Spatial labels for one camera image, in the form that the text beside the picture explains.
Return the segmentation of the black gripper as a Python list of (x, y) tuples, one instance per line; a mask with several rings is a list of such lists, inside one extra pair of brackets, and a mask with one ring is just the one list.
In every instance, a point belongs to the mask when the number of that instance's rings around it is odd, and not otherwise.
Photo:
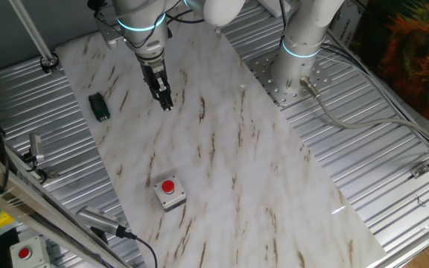
[(142, 63), (142, 74), (144, 81), (164, 111), (171, 111), (174, 107), (171, 98), (171, 87), (165, 69), (165, 61), (157, 60), (154, 63)]

